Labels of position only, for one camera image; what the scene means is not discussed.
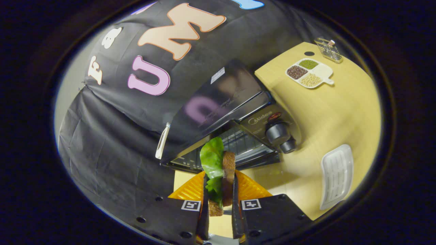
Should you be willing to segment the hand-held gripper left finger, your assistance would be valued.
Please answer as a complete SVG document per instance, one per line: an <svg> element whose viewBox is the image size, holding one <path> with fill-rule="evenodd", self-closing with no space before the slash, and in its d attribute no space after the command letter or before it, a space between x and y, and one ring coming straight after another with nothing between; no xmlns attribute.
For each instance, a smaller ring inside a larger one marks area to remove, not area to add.
<svg viewBox="0 0 436 245"><path fill-rule="evenodd" d="M202 244L208 240L206 180L202 171L168 197L156 197L137 215L137 228L168 244Z"/></svg>

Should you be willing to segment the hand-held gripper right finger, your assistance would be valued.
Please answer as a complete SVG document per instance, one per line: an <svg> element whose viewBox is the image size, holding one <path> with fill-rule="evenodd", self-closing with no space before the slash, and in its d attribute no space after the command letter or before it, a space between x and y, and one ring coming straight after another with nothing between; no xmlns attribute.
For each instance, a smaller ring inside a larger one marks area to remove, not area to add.
<svg viewBox="0 0 436 245"><path fill-rule="evenodd" d="M235 171L232 233L237 240L294 237L312 220L286 195L270 194L241 171Z"/></svg>

